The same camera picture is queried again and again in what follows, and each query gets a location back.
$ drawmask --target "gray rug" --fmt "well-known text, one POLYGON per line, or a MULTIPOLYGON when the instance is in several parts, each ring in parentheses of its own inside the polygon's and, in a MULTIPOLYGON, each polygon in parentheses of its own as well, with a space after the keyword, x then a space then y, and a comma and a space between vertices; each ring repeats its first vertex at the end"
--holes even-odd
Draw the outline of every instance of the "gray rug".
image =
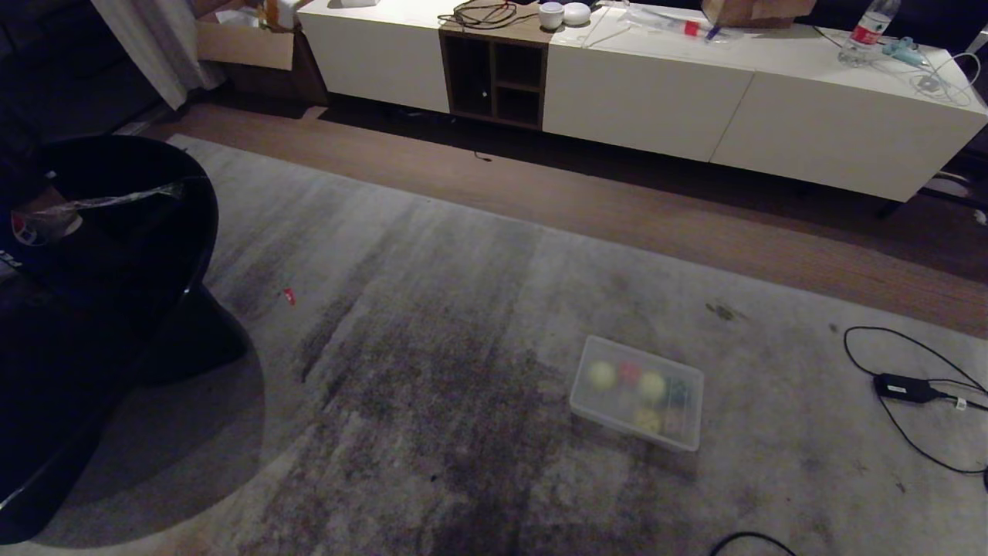
MULTIPOLYGON (((703 555, 737 529, 803 555, 988 548, 981 479, 910 450, 841 334, 891 326, 981 379, 984 341, 172 143, 214 181, 221 226, 207 283, 254 350, 132 396, 54 523, 4 554, 703 555), (570 416, 588 334, 705 372, 699 452, 570 416)), ((891 336, 855 336, 852 348, 876 370, 950 376, 891 336)), ((893 411, 939 456, 985 463, 984 415, 893 411)), ((724 555, 768 550, 745 541, 724 555)))

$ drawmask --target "open shelf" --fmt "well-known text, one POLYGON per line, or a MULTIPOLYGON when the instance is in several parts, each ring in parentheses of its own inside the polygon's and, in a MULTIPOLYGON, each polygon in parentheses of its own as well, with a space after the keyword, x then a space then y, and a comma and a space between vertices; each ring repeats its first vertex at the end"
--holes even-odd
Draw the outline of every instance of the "open shelf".
POLYGON ((548 44, 440 29, 450 112, 541 129, 548 44))
POLYGON ((494 51, 499 85, 516 89, 527 87, 534 91, 541 87, 542 48, 495 43, 494 51))
POLYGON ((443 36, 450 108, 455 113, 493 116, 490 43, 443 36))
POLYGON ((508 122, 538 126, 542 99, 537 92, 497 88, 497 118, 508 122))

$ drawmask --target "white curtain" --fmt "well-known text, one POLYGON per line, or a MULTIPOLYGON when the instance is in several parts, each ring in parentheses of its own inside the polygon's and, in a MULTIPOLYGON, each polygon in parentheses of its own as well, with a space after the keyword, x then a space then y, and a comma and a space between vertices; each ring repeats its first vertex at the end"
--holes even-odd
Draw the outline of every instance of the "white curtain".
POLYGON ((181 0, 92 0, 151 85, 173 109, 189 91, 212 89, 222 71, 196 56, 196 18, 181 0))

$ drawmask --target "red bottle label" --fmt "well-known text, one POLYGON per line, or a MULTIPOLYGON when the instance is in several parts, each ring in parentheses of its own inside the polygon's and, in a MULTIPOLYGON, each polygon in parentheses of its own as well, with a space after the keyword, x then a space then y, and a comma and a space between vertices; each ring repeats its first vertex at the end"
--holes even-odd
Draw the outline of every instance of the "red bottle label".
POLYGON ((881 37, 881 33, 876 33, 861 25, 855 27, 855 31, 851 33, 851 40, 863 45, 874 45, 878 43, 879 37, 881 37))

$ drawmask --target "yellow ball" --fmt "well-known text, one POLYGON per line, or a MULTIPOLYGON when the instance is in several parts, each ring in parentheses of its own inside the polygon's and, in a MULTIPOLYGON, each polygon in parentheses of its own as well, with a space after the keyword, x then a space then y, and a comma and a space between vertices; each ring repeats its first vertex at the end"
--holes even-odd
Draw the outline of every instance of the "yellow ball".
POLYGON ((662 431, 662 416, 655 410, 639 408, 634 412, 634 425, 645 432, 658 434, 662 431))
POLYGON ((607 361, 597 361, 590 365, 590 384, 597 390, 610 390, 618 381, 618 371, 607 361))
POLYGON ((649 402, 658 402, 666 395, 666 379, 658 373, 644 373, 638 381, 638 394, 649 402))

